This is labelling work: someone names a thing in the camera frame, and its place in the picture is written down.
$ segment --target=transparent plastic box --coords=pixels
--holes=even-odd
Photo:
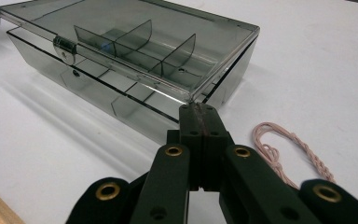
[[[158,0],[39,0],[0,7],[24,60],[159,142],[178,108],[219,108],[245,73],[259,28]]]

